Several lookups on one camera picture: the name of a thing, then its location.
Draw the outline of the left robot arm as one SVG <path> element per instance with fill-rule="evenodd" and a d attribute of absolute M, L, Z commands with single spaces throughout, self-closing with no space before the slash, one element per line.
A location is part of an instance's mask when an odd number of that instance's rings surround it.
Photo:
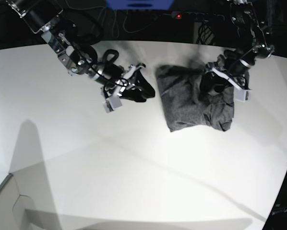
<path fill-rule="evenodd" d="M 230 4 L 230 19 L 242 39 L 240 47 L 226 49 L 217 61 L 208 62 L 200 83 L 201 96 L 219 94 L 233 87 L 236 98 L 245 102 L 249 99 L 249 70 L 256 58 L 268 58 L 275 50 L 268 45 L 260 27 L 253 4 L 248 0 L 233 0 Z"/>

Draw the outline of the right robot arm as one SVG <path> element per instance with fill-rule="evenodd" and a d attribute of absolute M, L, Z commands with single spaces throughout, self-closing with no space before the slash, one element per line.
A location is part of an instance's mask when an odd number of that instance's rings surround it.
<path fill-rule="evenodd" d="M 92 46 L 101 41 L 104 31 L 89 14 L 81 13 L 97 27 L 98 35 L 79 36 L 76 24 L 63 15 L 76 12 L 74 9 L 55 7 L 47 0 L 9 0 L 7 4 L 34 34 L 41 35 L 71 76 L 86 75 L 101 84 L 106 112 L 121 107 L 123 99 L 144 103 L 155 97 L 154 88 L 141 73 L 144 63 L 130 65 L 127 69 L 117 66 L 119 52 L 114 49 L 106 50 L 102 58 L 98 58 Z"/>

